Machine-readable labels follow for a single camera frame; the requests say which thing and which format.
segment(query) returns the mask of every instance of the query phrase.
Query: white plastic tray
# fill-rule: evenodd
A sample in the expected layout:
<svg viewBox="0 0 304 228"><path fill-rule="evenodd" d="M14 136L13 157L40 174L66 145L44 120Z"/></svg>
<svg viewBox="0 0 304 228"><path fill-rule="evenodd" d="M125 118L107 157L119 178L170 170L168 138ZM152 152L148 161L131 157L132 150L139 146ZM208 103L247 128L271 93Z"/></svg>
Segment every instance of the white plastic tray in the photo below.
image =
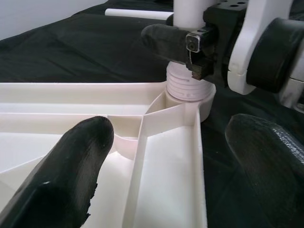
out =
<svg viewBox="0 0 304 228"><path fill-rule="evenodd" d="M61 135L108 117L114 145L85 228L206 228L200 122L213 93L182 103L166 83L0 84L0 211Z"/></svg>

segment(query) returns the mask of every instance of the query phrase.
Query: black rubber pad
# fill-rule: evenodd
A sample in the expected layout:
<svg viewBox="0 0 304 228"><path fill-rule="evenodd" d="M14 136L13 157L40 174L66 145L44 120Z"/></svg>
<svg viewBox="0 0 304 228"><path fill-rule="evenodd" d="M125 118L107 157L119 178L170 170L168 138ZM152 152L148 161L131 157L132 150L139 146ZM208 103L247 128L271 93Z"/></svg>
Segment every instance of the black rubber pad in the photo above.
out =
<svg viewBox="0 0 304 228"><path fill-rule="evenodd" d="M226 140L272 227L302 228L304 146L281 126L246 114L231 118Z"/></svg>
<svg viewBox="0 0 304 228"><path fill-rule="evenodd" d="M113 140L111 122L100 116L66 132L1 212L0 228L81 227Z"/></svg>

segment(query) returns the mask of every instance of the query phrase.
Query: black cloth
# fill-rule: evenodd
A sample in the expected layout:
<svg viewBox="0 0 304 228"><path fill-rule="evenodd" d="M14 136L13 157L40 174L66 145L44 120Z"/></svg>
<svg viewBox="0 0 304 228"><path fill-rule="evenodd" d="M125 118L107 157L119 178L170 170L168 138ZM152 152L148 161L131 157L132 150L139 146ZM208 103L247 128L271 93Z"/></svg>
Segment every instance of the black cloth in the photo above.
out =
<svg viewBox="0 0 304 228"><path fill-rule="evenodd" d="M292 16L301 18L303 1ZM167 61L141 43L141 30L164 21L104 16L106 8L172 11L172 1L110 0L72 17L0 41L0 82L160 82ZM225 139L235 114L277 123L304 143L304 115L282 107L261 90L242 96L217 88L201 124L209 228L270 228Z"/></svg>

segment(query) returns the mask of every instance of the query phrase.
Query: white wall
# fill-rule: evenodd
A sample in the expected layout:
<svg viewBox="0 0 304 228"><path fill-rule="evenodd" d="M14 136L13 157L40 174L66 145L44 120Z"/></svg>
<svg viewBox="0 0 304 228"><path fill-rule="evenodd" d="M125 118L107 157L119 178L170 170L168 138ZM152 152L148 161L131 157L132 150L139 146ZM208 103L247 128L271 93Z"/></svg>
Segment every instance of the white wall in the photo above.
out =
<svg viewBox="0 0 304 228"><path fill-rule="evenodd" d="M107 0L0 0L0 40L70 17Z"/></svg>

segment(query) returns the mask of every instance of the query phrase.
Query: white plastic housing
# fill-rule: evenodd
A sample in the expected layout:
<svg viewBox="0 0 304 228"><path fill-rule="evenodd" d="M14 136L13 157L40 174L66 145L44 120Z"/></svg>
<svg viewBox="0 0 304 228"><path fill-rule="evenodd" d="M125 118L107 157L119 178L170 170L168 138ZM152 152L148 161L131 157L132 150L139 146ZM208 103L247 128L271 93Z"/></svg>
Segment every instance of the white plastic housing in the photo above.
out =
<svg viewBox="0 0 304 228"><path fill-rule="evenodd" d="M78 122L107 116L114 145L84 228L207 228L200 122L206 99L183 103L166 83L0 84L0 211Z"/></svg>
<svg viewBox="0 0 304 228"><path fill-rule="evenodd" d="M246 74L261 35L275 18L287 19L293 0L250 0L242 30L233 48L228 71L229 88L239 94L251 93Z"/></svg>
<svg viewBox="0 0 304 228"><path fill-rule="evenodd" d="M304 40L302 41L291 65L290 77L279 93L280 103L288 108L294 108L304 112L297 107L298 100L304 91Z"/></svg>
<svg viewBox="0 0 304 228"><path fill-rule="evenodd" d="M0 40L44 26L107 0L0 0Z"/></svg>
<svg viewBox="0 0 304 228"><path fill-rule="evenodd" d="M188 31L203 27L203 12L216 3L217 0L175 0L174 26ZM168 93L182 101L204 100L213 90L211 83L193 79L192 72L185 65L173 62L167 67L167 81Z"/></svg>

